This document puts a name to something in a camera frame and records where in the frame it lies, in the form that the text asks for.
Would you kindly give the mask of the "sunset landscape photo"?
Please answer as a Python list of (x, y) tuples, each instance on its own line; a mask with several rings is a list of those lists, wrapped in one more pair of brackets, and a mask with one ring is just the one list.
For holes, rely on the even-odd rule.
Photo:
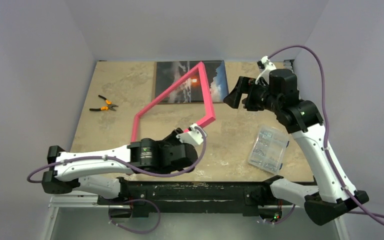
[[(172, 84), (190, 71), (199, 61), (158, 61), (154, 74), (154, 97), (158, 97)], [(212, 101), (221, 103), (229, 94), (226, 66), (223, 60), (204, 60)], [(200, 75), (193, 73), (176, 90), (172, 91), (161, 104), (202, 103), (203, 94)]]

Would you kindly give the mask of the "pink picture frame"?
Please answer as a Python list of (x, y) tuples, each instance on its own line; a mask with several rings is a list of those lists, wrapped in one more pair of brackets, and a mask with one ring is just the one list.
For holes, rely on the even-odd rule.
[(136, 142), (138, 138), (138, 131), (140, 126), (140, 118), (147, 113), (151, 108), (160, 103), (164, 98), (168, 97), (169, 94), (175, 91), (181, 84), (187, 81), (193, 74), (198, 73), (200, 78), (201, 92), (205, 108), (205, 116), (196, 122), (196, 124), (205, 128), (216, 120), (216, 114), (214, 109), (214, 104), (210, 92), (210, 84), (208, 82), (208, 77), (206, 73), (205, 65), (202, 61), (197, 63), (193, 68), (191, 68), (185, 75), (183, 75), (178, 81), (173, 83), (155, 99), (153, 99), (148, 105), (142, 108), (133, 119), (132, 131), (130, 142)]

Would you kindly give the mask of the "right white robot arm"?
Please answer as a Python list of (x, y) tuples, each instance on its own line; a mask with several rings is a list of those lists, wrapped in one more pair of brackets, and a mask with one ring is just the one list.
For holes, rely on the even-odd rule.
[(233, 109), (268, 110), (301, 148), (316, 184), (305, 186), (281, 176), (264, 182), (260, 196), (268, 204), (281, 199), (303, 208), (316, 225), (322, 226), (369, 201), (346, 177), (337, 158), (324, 142), (327, 123), (309, 100), (299, 97), (297, 76), (288, 69), (272, 70), (264, 80), (240, 76), (223, 102)]

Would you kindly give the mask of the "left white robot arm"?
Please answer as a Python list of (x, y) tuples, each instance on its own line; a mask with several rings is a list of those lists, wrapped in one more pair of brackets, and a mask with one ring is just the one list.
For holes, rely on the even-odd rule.
[(143, 138), (117, 148), (92, 152), (66, 152), (60, 146), (50, 146), (47, 170), (41, 186), (45, 193), (68, 194), (73, 190), (89, 192), (118, 205), (126, 203), (129, 191), (117, 179), (104, 174), (144, 174), (170, 178), (194, 170), (203, 154), (195, 147), (206, 144), (207, 133), (197, 125), (187, 132), (180, 128), (162, 140)]

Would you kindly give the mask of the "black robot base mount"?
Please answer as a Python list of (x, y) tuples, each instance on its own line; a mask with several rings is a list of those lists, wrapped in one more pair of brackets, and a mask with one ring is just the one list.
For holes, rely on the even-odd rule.
[(267, 181), (133, 181), (119, 178), (117, 198), (98, 197), (102, 206), (127, 206), (134, 218), (150, 213), (259, 216), (264, 206), (289, 205), (269, 192)]

